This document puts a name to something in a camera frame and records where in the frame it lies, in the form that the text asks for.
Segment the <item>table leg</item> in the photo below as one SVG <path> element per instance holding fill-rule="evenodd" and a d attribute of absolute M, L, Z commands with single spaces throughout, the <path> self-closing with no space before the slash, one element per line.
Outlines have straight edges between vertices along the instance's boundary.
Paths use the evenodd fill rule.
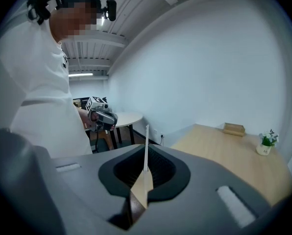
<path fill-rule="evenodd" d="M 122 143 L 120 128 L 117 128 L 117 134 L 118 134 L 119 143 Z"/>
<path fill-rule="evenodd" d="M 113 131 L 110 131 L 110 136 L 111 136 L 111 141 L 112 141 L 112 145 L 113 145 L 113 149 L 117 149 L 117 142 L 116 142 L 116 137 L 115 137 L 115 133 Z"/>
<path fill-rule="evenodd" d="M 86 135 L 88 136 L 89 140 L 91 140 L 91 131 L 85 131 Z"/>
<path fill-rule="evenodd" d="M 132 143 L 132 144 L 135 144 L 135 141 L 134 141 L 134 133 L 133 133 L 133 125 L 130 124 L 130 125 L 129 125 L 129 128 L 130 128 L 131 143 Z"/>

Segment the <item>white slot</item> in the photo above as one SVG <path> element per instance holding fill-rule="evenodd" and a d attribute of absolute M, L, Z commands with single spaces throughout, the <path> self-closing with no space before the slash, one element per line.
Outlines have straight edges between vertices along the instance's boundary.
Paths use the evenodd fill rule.
<path fill-rule="evenodd" d="M 255 221 L 255 216 L 228 186 L 219 187 L 217 193 L 240 228 Z"/>
<path fill-rule="evenodd" d="M 77 163 L 75 164 L 69 164 L 69 165 L 64 165 L 64 166 L 60 166 L 60 167 L 56 167 L 57 172 L 64 172 L 64 171 L 69 171 L 69 170 L 75 170 L 81 168 L 81 166 Z"/>

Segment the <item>gray machine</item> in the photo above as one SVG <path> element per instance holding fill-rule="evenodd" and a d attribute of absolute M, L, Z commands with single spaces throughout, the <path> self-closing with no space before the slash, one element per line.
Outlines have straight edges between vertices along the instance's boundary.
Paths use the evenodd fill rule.
<path fill-rule="evenodd" d="M 221 165 L 159 145 L 148 148 L 154 189 L 133 225 L 130 189 L 144 166 L 144 145 L 51 159 L 47 150 L 0 130 L 0 191 L 42 234 L 239 234 L 271 209 L 250 185 Z M 241 229 L 217 194 L 229 186 L 256 220 Z"/>

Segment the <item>white pot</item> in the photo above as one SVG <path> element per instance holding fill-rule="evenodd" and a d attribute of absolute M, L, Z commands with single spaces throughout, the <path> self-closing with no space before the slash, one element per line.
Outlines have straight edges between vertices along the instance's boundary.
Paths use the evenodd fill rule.
<path fill-rule="evenodd" d="M 259 144 L 256 147 L 257 153 L 263 156 L 267 156 L 270 153 L 270 150 L 271 150 L 271 146 L 265 146 L 263 144 Z"/>

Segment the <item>camera with marker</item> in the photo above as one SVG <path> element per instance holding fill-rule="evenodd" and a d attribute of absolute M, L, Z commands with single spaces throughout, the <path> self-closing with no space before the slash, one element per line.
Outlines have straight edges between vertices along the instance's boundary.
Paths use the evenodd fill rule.
<path fill-rule="evenodd" d="M 87 101 L 86 110 L 88 118 L 91 121 L 93 115 L 96 117 L 96 120 L 92 121 L 94 123 L 91 128 L 92 131 L 114 130 L 118 116 L 111 112 L 106 101 L 103 101 L 99 97 L 91 96 Z"/>

